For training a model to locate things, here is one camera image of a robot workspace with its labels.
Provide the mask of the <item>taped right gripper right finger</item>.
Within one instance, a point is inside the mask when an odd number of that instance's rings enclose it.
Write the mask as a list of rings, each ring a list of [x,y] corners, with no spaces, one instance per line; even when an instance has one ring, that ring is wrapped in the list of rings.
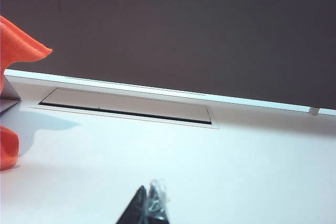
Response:
[[[163,180],[154,179],[146,200],[146,222],[169,224],[167,213],[167,191]]]

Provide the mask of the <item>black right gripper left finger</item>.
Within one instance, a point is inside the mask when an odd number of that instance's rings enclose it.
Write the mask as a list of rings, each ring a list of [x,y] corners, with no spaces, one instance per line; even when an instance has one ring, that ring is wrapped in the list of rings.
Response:
[[[121,214],[116,224],[143,223],[144,205],[146,199],[146,189],[144,186],[140,186],[123,213]]]

